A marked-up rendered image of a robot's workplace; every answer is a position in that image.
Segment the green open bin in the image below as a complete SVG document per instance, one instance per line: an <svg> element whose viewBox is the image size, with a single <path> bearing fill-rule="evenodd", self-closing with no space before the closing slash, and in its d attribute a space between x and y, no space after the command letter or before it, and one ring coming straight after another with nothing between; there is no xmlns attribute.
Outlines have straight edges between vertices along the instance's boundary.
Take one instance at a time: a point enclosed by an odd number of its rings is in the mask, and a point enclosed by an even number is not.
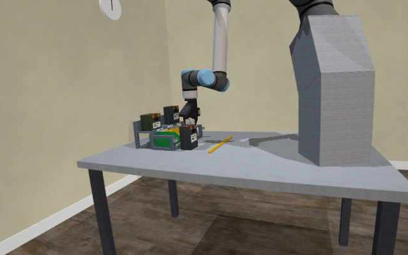
<svg viewBox="0 0 408 255"><path fill-rule="evenodd" d="M174 135L175 139L178 138L178 142L176 142L176 146L180 145L180 136L176 132L156 132L156 135ZM171 147L170 139L164 138L155 138L155 146L163 146L163 147Z"/></svg>

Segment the yellow bin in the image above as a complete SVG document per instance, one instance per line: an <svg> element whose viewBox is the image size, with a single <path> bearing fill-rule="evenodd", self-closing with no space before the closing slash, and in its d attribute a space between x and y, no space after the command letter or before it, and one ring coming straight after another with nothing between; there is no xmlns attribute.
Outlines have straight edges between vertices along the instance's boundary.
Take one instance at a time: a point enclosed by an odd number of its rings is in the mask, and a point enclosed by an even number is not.
<svg viewBox="0 0 408 255"><path fill-rule="evenodd" d="M179 135L179 128L178 127L177 128L172 128L172 129L166 130L164 132L176 132Z"/></svg>

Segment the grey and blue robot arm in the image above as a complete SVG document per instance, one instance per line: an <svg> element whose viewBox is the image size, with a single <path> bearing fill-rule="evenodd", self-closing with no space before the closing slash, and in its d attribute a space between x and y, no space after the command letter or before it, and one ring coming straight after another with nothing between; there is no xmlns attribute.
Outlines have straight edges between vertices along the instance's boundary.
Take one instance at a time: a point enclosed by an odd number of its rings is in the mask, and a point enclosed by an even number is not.
<svg viewBox="0 0 408 255"><path fill-rule="evenodd" d="M213 65L212 71L202 69L187 69L181 72L183 98L198 97L198 86L204 86L224 92L228 89L230 81L227 78L227 31L228 13L231 11L230 0L207 0L213 6L215 13L213 36ZM334 10L332 0L289 0L298 10L300 26L307 16L311 15L339 15ZM335 14L336 13L336 14ZM193 103L186 103L179 113L180 117L187 117Z"/></svg>

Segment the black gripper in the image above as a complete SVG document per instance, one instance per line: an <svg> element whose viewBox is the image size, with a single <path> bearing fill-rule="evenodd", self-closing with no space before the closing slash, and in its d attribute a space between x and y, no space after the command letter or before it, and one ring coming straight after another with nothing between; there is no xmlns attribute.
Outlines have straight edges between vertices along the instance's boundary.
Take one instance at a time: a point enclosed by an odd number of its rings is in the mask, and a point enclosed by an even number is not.
<svg viewBox="0 0 408 255"><path fill-rule="evenodd" d="M191 100L191 101L189 101ZM184 99L184 101L188 101L188 103L193 103L193 108L187 115L187 117L183 117L183 121L186 124L196 124L197 126L197 120L198 116L200 116L200 108L197 108L197 99L196 98L189 98L189 99ZM192 120L190 120L190 117Z"/></svg>

